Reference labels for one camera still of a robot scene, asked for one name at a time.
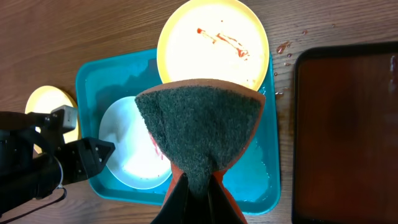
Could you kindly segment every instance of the wood grain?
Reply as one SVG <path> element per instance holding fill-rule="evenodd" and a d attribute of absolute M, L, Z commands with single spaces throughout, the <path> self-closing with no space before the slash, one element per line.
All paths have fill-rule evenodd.
<path fill-rule="evenodd" d="M 168 17 L 183 0 L 0 1 L 0 110 L 23 112 L 42 85 L 76 98 L 79 67 L 92 60 L 155 48 Z M 301 52 L 323 45 L 398 40 L 395 0 L 245 0 L 260 18 L 274 57 L 279 118 L 282 195 L 273 211 L 247 216 L 249 223 L 290 223 L 293 163 L 293 66 Z M 283 54 L 276 48 L 291 41 Z M 160 207 L 99 198 L 87 181 L 68 185 L 62 202 L 14 223 L 149 223 Z M 14 217 L 59 197 L 32 200 L 0 219 Z"/>

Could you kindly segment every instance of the turquoise plastic tray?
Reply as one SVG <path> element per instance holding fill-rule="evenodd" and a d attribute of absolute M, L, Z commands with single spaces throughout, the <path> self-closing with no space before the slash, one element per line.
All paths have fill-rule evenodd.
<path fill-rule="evenodd" d="M 280 197 L 279 145 L 272 59 L 259 90 L 267 97 L 257 133 L 243 157 L 225 174 L 224 185 L 245 214 L 260 215 L 273 209 Z M 161 84 L 156 49 L 84 64 L 76 78 L 81 135 L 98 137 L 105 111 L 118 99 Z M 101 197 L 125 202 L 162 205 L 171 178 L 150 190 L 122 184 L 107 167 L 90 185 Z"/>

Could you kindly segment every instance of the sauce splatter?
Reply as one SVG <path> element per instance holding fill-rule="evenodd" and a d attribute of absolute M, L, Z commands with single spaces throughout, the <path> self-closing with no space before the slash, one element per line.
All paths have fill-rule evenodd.
<path fill-rule="evenodd" d="M 211 39 L 213 40 L 213 44 L 216 43 L 217 40 L 216 40 L 214 37 L 208 35 L 208 34 L 206 33 L 206 31 L 204 31 L 203 29 L 198 28 L 198 29 L 197 29 L 197 32 L 198 32 L 198 34 L 202 34 L 202 35 L 204 35 L 204 36 L 206 36 L 206 37 L 211 38 Z M 242 48 L 241 48 L 241 47 L 242 47 L 242 44 L 239 43 L 236 39 L 234 39 L 234 38 L 232 38 L 232 37 L 228 37 L 228 36 L 223 35 L 223 34 L 220 34 L 220 33 L 218 33 L 218 34 L 216 35 L 216 37 L 219 38 L 219 39 L 222 40 L 222 41 L 227 42 L 229 45 L 231 45 L 232 47 L 234 47 L 234 48 L 238 51 L 238 56 L 239 56 L 239 57 L 244 57 L 245 55 L 250 56 L 248 50 L 242 49 Z"/>
<path fill-rule="evenodd" d="M 228 38 L 229 40 L 233 40 L 233 41 L 235 41 L 235 42 L 238 44 L 238 42 L 236 41 L 236 39 L 231 38 L 231 37 L 227 37 L 227 36 L 225 36 L 225 35 L 222 35 L 222 36 L 221 36 L 221 35 L 222 35 L 222 34 L 217 34 L 216 37 L 218 37 L 218 38 L 219 38 L 220 40 L 222 40 L 222 41 L 225 41 L 225 42 L 229 43 L 229 45 L 231 45 L 232 47 L 234 47 L 234 48 L 238 51 L 238 56 L 239 56 L 239 57 L 243 57 L 243 56 L 245 56 L 245 55 L 248 54 L 248 50 L 240 49 L 239 47 L 233 45 L 233 44 L 232 44 L 230 41 L 228 41 L 226 38 Z"/>
<path fill-rule="evenodd" d="M 286 49 L 286 46 L 289 44 L 289 41 L 284 42 L 283 44 L 279 45 L 278 48 L 276 48 L 276 52 L 278 54 L 282 54 L 284 50 Z"/>
<path fill-rule="evenodd" d="M 156 154 L 157 154 L 158 156 L 160 156 L 160 159 L 163 160 L 163 153 L 162 153 L 162 151 L 159 149 L 159 146 L 157 145 L 157 143 L 156 143 L 154 137 L 152 137 L 152 135 L 151 135 L 150 133 L 149 133 L 149 136 L 150 136 L 150 140 L 152 141 L 152 144 L 155 146 L 155 152 L 156 152 Z"/>
<path fill-rule="evenodd" d="M 198 28 L 197 32 L 198 32 L 198 34 L 202 34 L 203 36 L 212 39 L 212 40 L 213 40 L 213 44 L 216 43 L 216 39 L 215 39 L 214 37 L 208 35 L 208 34 L 206 33 L 206 31 L 204 31 L 203 29 Z"/>

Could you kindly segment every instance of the sponge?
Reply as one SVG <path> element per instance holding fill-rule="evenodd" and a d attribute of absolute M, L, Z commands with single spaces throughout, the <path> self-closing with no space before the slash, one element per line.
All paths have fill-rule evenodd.
<path fill-rule="evenodd" d="M 161 151 L 183 170 L 196 198 L 212 173 L 230 168 L 247 148 L 265 97 L 221 80 L 185 80 L 151 88 L 137 107 Z"/>

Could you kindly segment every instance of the black cable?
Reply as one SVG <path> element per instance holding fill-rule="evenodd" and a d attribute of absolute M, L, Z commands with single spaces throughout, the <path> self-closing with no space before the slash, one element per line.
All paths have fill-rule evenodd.
<path fill-rule="evenodd" d="M 62 189 L 63 189 L 63 195 L 62 195 L 60 198 L 56 199 L 55 201 L 50 202 L 50 203 L 45 204 L 45 205 L 42 205 L 42 206 L 40 206 L 39 208 L 35 208 L 35 209 L 33 209 L 33 210 L 31 210 L 31 211 L 25 213 L 25 214 L 18 215 L 17 217 L 10 218 L 10 219 L 8 219 L 8 220 L 6 220 L 6 221 L 0 222 L 0 224 L 10 223 L 10 222 L 12 222 L 12 221 L 14 221 L 14 220 L 17 220 L 18 218 L 22 218 L 22 217 L 24 217 L 24 216 L 26 216 L 26 215 L 29 215 L 29 214 L 32 213 L 32 212 L 36 212 L 37 210 L 40 210 L 40 209 L 42 209 L 42 208 L 44 208 L 44 207 L 47 207 L 47 206 L 49 206 L 49 205 L 52 205 L 52 204 L 54 204 L 54 203 L 57 203 L 57 202 L 62 201 L 63 199 L 65 199 L 65 197 L 67 197 L 67 190 L 66 190 L 65 188 L 63 188 L 63 187 L 62 187 Z"/>

